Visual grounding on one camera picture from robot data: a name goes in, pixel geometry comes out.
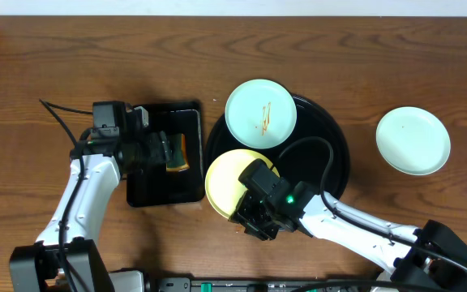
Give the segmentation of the rectangular black tray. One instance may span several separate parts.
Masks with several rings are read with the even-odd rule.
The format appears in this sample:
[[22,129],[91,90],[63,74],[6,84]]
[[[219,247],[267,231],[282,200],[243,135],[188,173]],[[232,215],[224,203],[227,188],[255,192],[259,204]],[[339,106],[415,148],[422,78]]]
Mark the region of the rectangular black tray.
[[189,168],[169,172],[163,165],[130,174],[126,179],[127,203],[136,208],[165,204],[187,204],[204,198],[204,147],[201,106],[198,101],[143,104],[149,126],[155,132],[185,136]]

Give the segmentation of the orange green sponge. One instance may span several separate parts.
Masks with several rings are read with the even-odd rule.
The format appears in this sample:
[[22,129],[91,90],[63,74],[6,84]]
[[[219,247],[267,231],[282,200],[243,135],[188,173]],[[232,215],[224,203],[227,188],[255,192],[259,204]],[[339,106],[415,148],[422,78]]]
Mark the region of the orange green sponge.
[[171,156],[166,163],[167,172],[180,172],[188,170],[190,164],[186,154],[186,138],[184,134],[174,134],[168,136]]

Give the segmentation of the yellow plate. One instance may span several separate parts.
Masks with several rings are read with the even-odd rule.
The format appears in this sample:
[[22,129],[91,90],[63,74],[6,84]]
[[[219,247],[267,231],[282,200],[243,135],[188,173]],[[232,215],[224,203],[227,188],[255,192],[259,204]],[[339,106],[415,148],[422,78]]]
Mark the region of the yellow plate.
[[216,158],[206,173],[205,192],[210,205],[224,218],[229,219],[246,188],[238,181],[242,171],[256,159],[267,166],[272,162],[263,154],[249,149],[234,149]]

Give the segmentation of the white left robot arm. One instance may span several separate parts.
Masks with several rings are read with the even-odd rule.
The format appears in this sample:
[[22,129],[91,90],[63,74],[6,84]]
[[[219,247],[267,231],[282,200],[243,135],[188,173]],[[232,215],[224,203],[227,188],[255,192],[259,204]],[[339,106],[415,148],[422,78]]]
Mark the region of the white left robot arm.
[[111,273],[97,250],[111,195],[122,177],[164,165],[168,136],[149,127],[143,106],[96,102],[93,124],[72,137],[70,176],[54,215],[30,246],[13,250],[9,266],[16,291],[145,291],[136,269]]

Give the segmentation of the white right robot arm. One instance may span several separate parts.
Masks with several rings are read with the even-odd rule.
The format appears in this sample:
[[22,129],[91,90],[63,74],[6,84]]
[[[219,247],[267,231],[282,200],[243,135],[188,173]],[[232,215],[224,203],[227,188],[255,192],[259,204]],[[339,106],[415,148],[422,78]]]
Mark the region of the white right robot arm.
[[440,222],[418,228],[385,221],[307,182],[292,186],[278,177],[243,178],[217,204],[260,240],[273,240],[284,229],[354,251],[383,269],[375,287],[467,291],[467,245]]

